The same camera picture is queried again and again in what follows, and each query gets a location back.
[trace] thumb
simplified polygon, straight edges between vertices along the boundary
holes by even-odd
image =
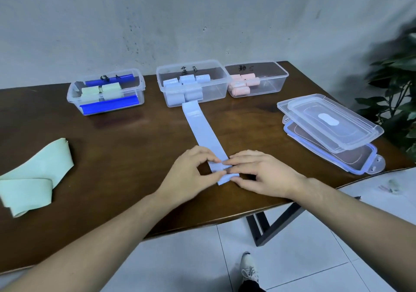
[[[204,175],[200,177],[202,189],[208,188],[213,184],[216,184],[227,172],[225,170],[220,170],[215,173]]]
[[[258,181],[250,180],[250,179],[242,179],[241,177],[232,177],[230,180],[235,182],[237,185],[239,185],[243,189],[246,189],[255,193],[261,193],[260,188],[261,188],[262,183],[259,183]]]

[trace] forearm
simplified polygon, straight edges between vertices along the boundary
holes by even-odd
[[[315,179],[292,199],[334,231],[397,291],[416,287],[416,226]]]
[[[152,227],[175,205],[148,195],[31,269],[5,291],[100,291]]]

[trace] gray wall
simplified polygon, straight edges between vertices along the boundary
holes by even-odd
[[[0,88],[216,58],[289,60],[351,105],[415,0],[0,0]]]

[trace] wooden table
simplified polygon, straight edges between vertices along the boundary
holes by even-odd
[[[288,62],[283,89],[274,94],[201,103],[227,155],[252,149],[271,154],[300,173],[340,187],[356,176],[332,165],[283,131],[276,103],[328,94]],[[67,138],[75,166],[54,189],[52,204],[13,219],[0,207],[0,273],[39,263],[154,192],[174,160],[196,145],[181,107],[168,108],[146,76],[144,105],[83,116],[66,101],[68,84],[0,90],[0,174],[25,162],[48,143]],[[384,138],[374,144],[386,171],[414,166]],[[207,164],[200,167],[210,173]],[[172,211],[148,237],[218,224],[287,203],[229,182],[201,192]]]

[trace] rolled pink band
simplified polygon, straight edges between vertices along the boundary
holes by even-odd
[[[241,81],[232,81],[232,82],[230,82],[230,85],[231,85],[232,88],[246,86],[244,80],[241,80]]]
[[[230,75],[232,79],[236,79],[236,80],[241,80],[241,75],[240,74],[234,74],[234,75]]]
[[[256,75],[254,73],[250,73],[250,74],[242,74],[241,77],[243,79],[254,79],[256,77]]]
[[[247,79],[247,80],[245,80],[245,84],[247,86],[257,86],[257,85],[260,85],[260,78],[259,77],[255,77],[254,79]]]
[[[250,87],[244,86],[244,87],[233,88],[232,91],[231,91],[231,94],[233,96],[240,96],[240,95],[250,94]]]

